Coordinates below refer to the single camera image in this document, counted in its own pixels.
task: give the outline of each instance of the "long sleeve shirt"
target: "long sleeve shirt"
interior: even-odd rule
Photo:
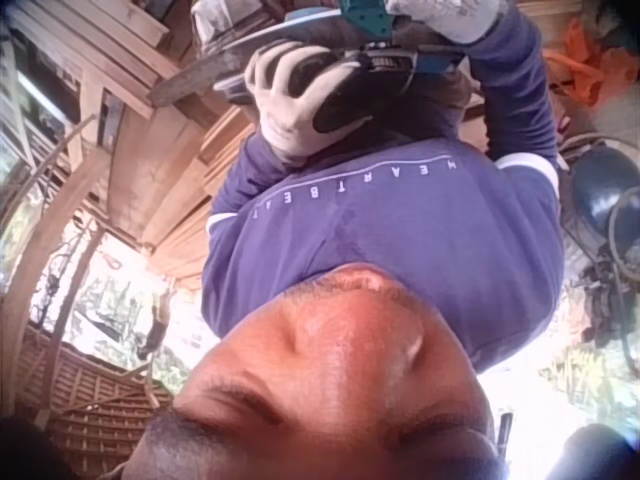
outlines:
[[[350,262],[382,267],[437,307],[477,371],[545,329],[563,245],[540,34],[511,7],[466,53],[486,99],[486,155],[432,139],[292,171],[259,133],[248,139],[207,226],[202,311],[218,336]]]

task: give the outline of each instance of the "wooden post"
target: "wooden post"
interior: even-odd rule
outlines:
[[[93,254],[100,245],[102,238],[104,237],[104,228],[98,226],[98,229],[93,233],[89,245],[78,261],[76,271],[71,278],[71,285],[69,286],[69,292],[62,302],[60,307],[60,313],[58,320],[53,327],[51,334],[51,340],[49,341],[49,347],[47,348],[47,356],[45,358],[44,365],[44,377],[42,382],[42,398],[40,399],[40,408],[43,410],[49,410],[51,408],[51,390],[54,382],[54,374],[56,370],[56,363],[58,362],[58,353],[60,352],[60,346],[62,345],[62,337],[64,335],[67,321],[71,316],[73,305],[75,304],[76,295],[78,290],[82,286],[82,282],[89,268],[89,263],[93,258]]]
[[[29,321],[31,297],[52,249],[60,240],[74,211],[109,167],[110,155],[95,148],[71,174],[34,229],[4,298],[0,315],[0,401],[2,414],[13,413],[16,369],[24,331]]]

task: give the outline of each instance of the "cable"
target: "cable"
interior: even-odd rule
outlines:
[[[616,262],[616,265],[618,266],[622,274],[625,277],[633,280],[634,282],[640,282],[640,272],[633,271],[632,269],[630,269],[627,266],[626,262],[620,256],[620,252],[618,251],[618,246],[616,245],[616,220],[618,219],[618,214],[620,213],[620,210],[622,209],[622,207],[626,206],[627,203],[629,203],[629,201],[637,194],[640,194],[640,187],[631,188],[627,190],[624,194],[622,194],[622,196],[620,197],[616,205],[613,207],[613,210],[611,210],[611,217],[609,218],[609,235],[608,235],[609,248],[611,249],[611,255],[613,256],[613,261]]]

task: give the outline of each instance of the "work glove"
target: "work glove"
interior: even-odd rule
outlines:
[[[245,82],[260,111],[260,129],[281,159],[300,163],[369,120],[323,133],[314,126],[327,98],[361,68],[356,60],[337,60],[327,48],[286,41],[256,51],[249,61]]]
[[[482,39],[508,8],[508,0],[384,0],[391,15],[423,22],[452,42]]]

